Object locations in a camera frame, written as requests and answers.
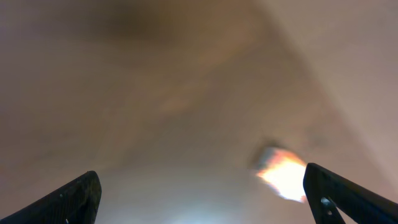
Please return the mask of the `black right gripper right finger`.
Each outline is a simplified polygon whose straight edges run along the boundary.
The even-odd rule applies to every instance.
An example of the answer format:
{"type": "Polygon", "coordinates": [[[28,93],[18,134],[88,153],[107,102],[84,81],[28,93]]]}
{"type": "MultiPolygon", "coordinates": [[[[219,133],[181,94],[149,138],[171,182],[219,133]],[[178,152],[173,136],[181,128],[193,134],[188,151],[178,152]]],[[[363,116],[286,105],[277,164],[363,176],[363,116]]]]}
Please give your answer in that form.
{"type": "Polygon", "coordinates": [[[356,223],[397,224],[397,204],[316,164],[305,169],[303,187],[316,224],[344,223],[342,211],[356,223]]]}

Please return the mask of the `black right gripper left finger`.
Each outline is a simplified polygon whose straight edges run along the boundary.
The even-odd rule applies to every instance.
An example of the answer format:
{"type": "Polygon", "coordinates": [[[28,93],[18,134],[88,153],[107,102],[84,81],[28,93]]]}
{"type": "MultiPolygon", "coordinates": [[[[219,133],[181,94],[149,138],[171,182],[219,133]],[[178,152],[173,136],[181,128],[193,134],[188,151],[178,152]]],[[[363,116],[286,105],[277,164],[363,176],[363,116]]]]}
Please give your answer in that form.
{"type": "Polygon", "coordinates": [[[6,218],[1,224],[94,224],[101,200],[95,171],[77,177],[6,218]]]}

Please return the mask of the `orange Kleenex tissue pack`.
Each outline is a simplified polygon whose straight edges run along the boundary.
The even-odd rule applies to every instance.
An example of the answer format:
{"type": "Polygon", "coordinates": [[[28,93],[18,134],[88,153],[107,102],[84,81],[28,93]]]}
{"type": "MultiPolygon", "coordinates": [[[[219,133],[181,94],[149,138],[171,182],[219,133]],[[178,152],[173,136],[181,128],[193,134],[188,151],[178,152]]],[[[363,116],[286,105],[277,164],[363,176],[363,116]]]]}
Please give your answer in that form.
{"type": "Polygon", "coordinates": [[[256,176],[285,200],[305,203],[303,178],[307,163],[286,149],[268,146],[259,155],[256,176]]]}

